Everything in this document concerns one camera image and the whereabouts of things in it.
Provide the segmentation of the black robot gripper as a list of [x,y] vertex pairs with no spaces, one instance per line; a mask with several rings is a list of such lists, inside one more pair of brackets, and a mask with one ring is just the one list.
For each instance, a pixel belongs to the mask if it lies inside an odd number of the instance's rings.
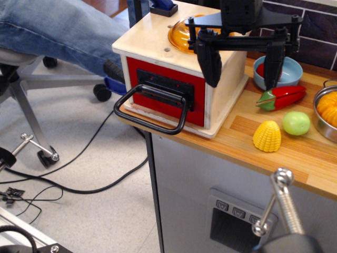
[[[285,54],[299,50],[302,21],[298,15],[269,11],[262,1],[220,1],[218,13],[190,18],[185,25],[190,32],[189,49],[197,54],[208,85],[217,87],[220,81],[219,51],[260,51],[266,52],[264,83],[268,91],[279,82]],[[273,42],[282,46],[271,46]]]

